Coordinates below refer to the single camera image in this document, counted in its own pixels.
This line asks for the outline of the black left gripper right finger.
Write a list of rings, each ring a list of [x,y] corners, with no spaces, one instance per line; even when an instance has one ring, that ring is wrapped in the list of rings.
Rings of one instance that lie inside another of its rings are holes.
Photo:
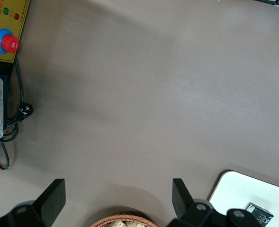
[[[260,227],[261,224],[246,210],[229,209],[223,215],[207,200],[193,199],[180,178],[172,180],[172,204],[176,213],[169,227]]]

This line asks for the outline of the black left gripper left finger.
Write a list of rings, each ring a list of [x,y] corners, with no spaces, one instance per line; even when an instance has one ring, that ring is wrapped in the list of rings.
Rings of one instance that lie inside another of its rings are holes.
[[[31,204],[0,217],[0,227],[51,227],[66,204],[65,180],[55,179]]]

